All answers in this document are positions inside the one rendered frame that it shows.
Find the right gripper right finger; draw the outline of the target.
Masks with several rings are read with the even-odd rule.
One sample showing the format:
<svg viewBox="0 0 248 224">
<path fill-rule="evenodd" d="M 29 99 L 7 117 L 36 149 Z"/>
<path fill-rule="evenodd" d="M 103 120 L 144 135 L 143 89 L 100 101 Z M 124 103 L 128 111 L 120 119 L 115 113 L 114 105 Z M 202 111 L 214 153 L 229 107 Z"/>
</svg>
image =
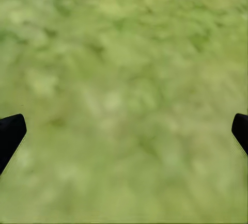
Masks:
<svg viewBox="0 0 248 224">
<path fill-rule="evenodd" d="M 231 132 L 248 155 L 248 116 L 236 114 L 232 125 Z"/>
</svg>

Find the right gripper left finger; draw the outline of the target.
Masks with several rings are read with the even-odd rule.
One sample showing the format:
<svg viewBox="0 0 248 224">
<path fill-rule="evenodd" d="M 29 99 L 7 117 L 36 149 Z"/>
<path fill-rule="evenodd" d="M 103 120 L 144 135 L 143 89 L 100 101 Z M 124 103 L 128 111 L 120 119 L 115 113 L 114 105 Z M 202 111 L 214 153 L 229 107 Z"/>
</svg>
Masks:
<svg viewBox="0 0 248 224">
<path fill-rule="evenodd" d="M 26 133 L 23 114 L 0 119 L 0 175 Z"/>
</svg>

